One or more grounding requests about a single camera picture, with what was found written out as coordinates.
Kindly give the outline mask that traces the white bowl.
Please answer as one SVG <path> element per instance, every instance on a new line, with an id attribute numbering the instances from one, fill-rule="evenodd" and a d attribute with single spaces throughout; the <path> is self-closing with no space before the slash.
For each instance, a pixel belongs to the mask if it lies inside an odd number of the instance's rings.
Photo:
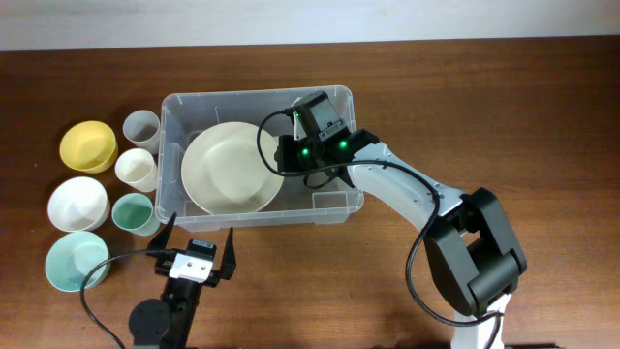
<path id="1" fill-rule="evenodd" d="M 47 203 L 47 216 L 60 231 L 92 231 L 103 225 L 110 209 L 103 184 L 92 177 L 78 176 L 53 191 Z"/>

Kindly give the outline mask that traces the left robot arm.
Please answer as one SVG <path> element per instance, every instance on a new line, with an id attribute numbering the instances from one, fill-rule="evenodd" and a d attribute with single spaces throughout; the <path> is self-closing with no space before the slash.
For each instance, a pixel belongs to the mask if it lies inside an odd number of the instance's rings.
<path id="1" fill-rule="evenodd" d="M 185 249 L 167 248 L 175 219 L 172 216 L 147 245 L 147 255 L 156 259 L 155 273 L 167 281 L 160 298 L 140 302 L 130 315 L 135 348 L 184 348 L 202 289 L 231 279 L 236 269 L 233 229 L 229 229 L 220 268 L 215 269 L 213 243 L 192 239 Z"/>

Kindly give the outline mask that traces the beige plate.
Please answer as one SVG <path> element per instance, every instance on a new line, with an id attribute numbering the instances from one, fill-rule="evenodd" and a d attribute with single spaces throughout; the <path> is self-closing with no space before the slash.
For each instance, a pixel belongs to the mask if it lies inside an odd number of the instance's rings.
<path id="1" fill-rule="evenodd" d="M 201 132 L 181 164 L 189 198 L 203 211 L 237 214 L 260 211 L 279 193 L 284 178 L 270 170 L 278 142 L 254 124 L 226 122 Z"/>

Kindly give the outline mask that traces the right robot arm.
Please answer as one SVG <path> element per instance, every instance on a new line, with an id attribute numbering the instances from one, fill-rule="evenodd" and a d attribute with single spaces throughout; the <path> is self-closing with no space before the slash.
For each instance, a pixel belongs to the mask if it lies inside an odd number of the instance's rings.
<path id="1" fill-rule="evenodd" d="M 400 160 L 376 135 L 350 131 L 323 91 L 282 113 L 294 131 L 280 137 L 272 172 L 303 178 L 323 173 L 399 213 L 419 231 L 405 267 L 414 301 L 454 327 L 451 347 L 503 347 L 505 309 L 527 261 L 499 199 L 485 188 L 467 194 L 446 186 Z M 454 311 L 452 319 L 433 311 L 415 291 L 413 261 L 421 248 L 437 290 Z"/>

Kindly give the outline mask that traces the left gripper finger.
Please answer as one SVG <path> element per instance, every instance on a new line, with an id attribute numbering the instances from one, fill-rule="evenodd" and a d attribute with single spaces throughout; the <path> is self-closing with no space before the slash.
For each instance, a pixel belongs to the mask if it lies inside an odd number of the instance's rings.
<path id="1" fill-rule="evenodd" d="M 230 227 L 220 264 L 220 278 L 230 280 L 236 269 L 236 256 L 233 246 L 233 227 Z"/>
<path id="2" fill-rule="evenodd" d="M 169 238 L 171 236 L 171 232 L 175 225 L 176 217 L 177 217 L 177 213 L 175 212 L 170 217 L 165 227 L 148 243 L 147 245 L 148 251 L 163 250 L 166 248 Z"/>

